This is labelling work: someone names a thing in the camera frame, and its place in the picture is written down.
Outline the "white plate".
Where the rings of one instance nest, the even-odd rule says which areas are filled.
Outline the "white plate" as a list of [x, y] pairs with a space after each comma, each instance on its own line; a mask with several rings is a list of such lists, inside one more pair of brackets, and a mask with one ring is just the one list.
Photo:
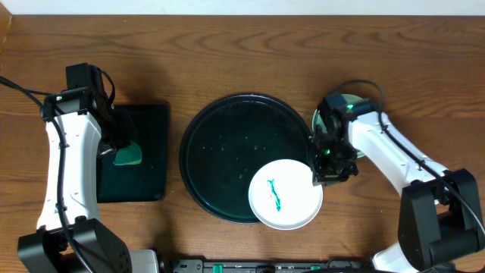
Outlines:
[[313, 184], [304, 163], [280, 159], [260, 168], [249, 185], [253, 214], [270, 228], [290, 231], [307, 225], [320, 211], [323, 188]]

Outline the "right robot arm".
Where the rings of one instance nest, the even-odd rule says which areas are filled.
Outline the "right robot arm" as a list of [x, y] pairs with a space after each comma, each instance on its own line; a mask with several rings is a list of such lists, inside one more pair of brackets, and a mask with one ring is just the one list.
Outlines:
[[324, 97], [314, 113], [311, 144], [315, 185], [357, 175], [356, 160], [363, 155], [399, 194], [398, 241], [372, 256], [376, 270], [452, 271], [451, 261], [483, 250], [474, 176], [427, 157], [375, 102], [347, 94]]

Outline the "green sponge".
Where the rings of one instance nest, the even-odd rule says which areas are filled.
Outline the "green sponge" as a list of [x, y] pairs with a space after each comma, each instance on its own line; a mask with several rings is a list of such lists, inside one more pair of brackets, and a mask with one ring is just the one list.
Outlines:
[[142, 163], [142, 151], [138, 144], [131, 142], [116, 152], [113, 164], [116, 166], [139, 165]]

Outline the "mint plate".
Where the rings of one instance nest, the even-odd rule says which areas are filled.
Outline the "mint plate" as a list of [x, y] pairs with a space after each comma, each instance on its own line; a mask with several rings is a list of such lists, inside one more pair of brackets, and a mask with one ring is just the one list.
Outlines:
[[311, 141], [325, 156], [359, 158], [363, 154], [352, 147], [348, 137], [349, 115], [363, 102], [351, 94], [330, 94], [318, 104], [312, 120]]

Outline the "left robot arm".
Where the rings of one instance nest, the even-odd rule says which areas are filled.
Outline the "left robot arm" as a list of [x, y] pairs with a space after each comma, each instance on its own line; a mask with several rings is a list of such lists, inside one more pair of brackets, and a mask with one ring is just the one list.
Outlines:
[[130, 251], [103, 225], [98, 158], [133, 147], [129, 116], [106, 93], [107, 73], [93, 64], [66, 68], [67, 88], [40, 102], [49, 141], [48, 181], [36, 231], [18, 240], [30, 272], [158, 272], [153, 249]]

